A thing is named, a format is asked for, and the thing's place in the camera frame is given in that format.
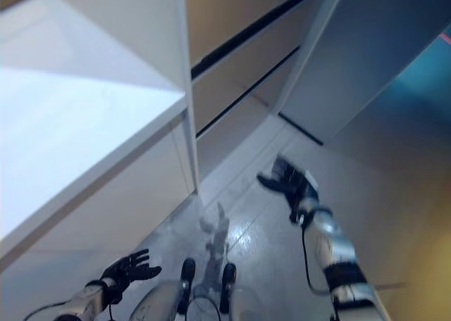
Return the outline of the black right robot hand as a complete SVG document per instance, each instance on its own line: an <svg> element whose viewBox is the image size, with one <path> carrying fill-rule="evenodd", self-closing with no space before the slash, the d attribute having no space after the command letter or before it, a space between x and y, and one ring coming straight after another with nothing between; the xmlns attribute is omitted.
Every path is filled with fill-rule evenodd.
<svg viewBox="0 0 451 321"><path fill-rule="evenodd" d="M319 194L315 181L306 170L297 168L285 156L277 155L271 168L271 175L257 174L257 180L264 188L282 194L290 208L289 219L299 224L301 218L319 206Z"/></svg>

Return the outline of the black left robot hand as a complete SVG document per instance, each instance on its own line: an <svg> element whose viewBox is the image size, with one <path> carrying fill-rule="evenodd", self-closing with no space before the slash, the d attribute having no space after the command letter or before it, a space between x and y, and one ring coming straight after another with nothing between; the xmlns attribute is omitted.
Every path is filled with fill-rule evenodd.
<svg viewBox="0 0 451 321"><path fill-rule="evenodd" d="M117 304L123 297L123 292L135 281L153 279L162 271L161 266L152 267L149 264L149 249L131 253L112 265L102 273L101 280L107 284L105 301L107 304Z"/></svg>

